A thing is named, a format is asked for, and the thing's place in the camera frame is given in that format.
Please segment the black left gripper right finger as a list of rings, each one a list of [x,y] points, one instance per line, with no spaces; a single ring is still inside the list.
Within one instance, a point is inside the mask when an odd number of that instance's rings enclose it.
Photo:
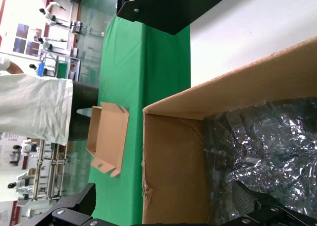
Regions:
[[[317,220],[286,208],[267,193],[252,191],[242,182],[232,185],[233,203],[240,217],[225,226],[315,226]]]

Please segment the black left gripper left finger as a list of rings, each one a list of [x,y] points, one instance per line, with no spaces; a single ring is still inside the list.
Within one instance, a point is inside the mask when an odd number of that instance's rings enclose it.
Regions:
[[[96,185],[88,183],[78,194],[61,197],[46,212],[19,226],[81,226],[92,219],[96,207]]]

